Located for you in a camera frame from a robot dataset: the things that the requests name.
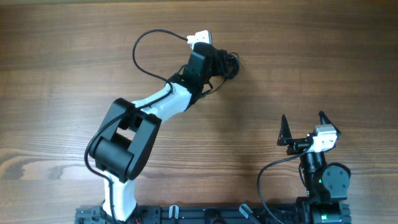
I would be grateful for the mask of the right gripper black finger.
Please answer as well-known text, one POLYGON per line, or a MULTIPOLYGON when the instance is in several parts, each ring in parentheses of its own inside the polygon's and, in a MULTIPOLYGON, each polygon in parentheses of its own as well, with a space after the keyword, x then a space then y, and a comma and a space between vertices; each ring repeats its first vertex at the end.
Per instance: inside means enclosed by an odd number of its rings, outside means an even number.
POLYGON ((287 146, 292 144, 292 135, 286 116, 281 117, 280 132, 277 140, 278 146, 287 146))
POLYGON ((324 111, 319 111, 318 115, 320 117, 320 124, 330 124, 330 125, 332 125, 334 127, 335 131, 336 131, 336 135, 337 136, 341 135, 341 131, 328 119, 328 117, 324 113, 324 111))

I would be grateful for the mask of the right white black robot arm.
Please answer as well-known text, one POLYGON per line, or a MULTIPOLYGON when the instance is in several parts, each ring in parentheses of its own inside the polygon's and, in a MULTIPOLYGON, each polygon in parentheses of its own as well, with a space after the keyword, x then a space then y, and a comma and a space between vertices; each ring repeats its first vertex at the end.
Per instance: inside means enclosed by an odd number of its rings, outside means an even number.
POLYGON ((285 115, 282 115, 277 145, 287 146, 287 155, 300 158, 300 178, 306 197, 296 200, 296 223, 351 223, 348 198, 350 169, 338 162, 328 163, 325 153, 336 147, 341 131, 319 112, 320 124, 305 138, 294 139, 285 115))

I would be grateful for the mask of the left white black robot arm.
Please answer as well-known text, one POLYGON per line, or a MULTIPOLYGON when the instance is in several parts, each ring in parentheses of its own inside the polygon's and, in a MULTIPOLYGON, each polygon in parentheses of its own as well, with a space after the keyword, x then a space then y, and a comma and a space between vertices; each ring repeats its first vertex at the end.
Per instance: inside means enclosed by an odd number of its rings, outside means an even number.
POLYGON ((163 89, 143 100, 113 101, 85 152, 85 157, 95 160, 94 174, 108 185, 102 205, 104 219, 125 223, 134 214, 135 179, 149 160, 161 124, 213 93, 213 88, 203 89, 212 77, 228 80, 238 72, 235 53, 199 42, 188 63, 165 81, 163 89))

